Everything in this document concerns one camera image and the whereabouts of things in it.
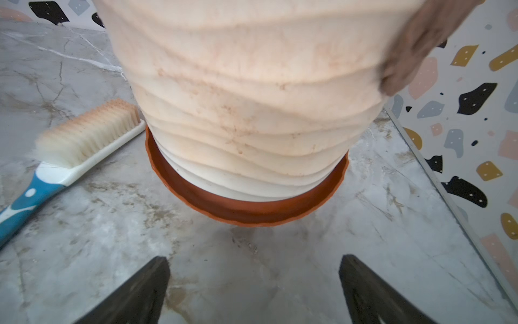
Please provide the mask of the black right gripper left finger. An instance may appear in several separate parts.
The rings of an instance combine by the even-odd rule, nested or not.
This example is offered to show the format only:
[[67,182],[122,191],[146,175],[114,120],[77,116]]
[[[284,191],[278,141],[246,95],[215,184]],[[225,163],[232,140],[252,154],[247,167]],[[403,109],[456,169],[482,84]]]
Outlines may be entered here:
[[77,323],[157,323],[170,278],[166,257],[156,256]]

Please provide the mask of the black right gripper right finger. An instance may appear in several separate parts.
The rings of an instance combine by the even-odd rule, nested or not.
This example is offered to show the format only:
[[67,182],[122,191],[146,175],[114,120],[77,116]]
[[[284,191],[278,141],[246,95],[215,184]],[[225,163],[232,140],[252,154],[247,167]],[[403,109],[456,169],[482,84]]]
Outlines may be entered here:
[[339,268],[343,294],[353,323],[434,323],[354,255]]

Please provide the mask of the white scrub brush blue handle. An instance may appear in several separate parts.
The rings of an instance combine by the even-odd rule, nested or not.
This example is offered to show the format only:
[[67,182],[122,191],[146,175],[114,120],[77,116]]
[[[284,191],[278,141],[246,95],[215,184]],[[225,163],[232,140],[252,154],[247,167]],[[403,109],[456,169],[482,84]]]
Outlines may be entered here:
[[121,99],[48,130],[35,143],[40,164],[28,188],[1,212],[5,246],[36,210],[145,131],[138,107]]

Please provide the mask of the cream ribbed ceramic pot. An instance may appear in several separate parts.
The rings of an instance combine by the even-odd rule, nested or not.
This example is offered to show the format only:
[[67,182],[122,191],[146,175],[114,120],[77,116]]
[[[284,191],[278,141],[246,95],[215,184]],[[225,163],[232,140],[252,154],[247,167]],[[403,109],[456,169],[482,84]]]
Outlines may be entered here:
[[96,1],[159,151],[240,201],[318,186],[379,115],[422,1]]

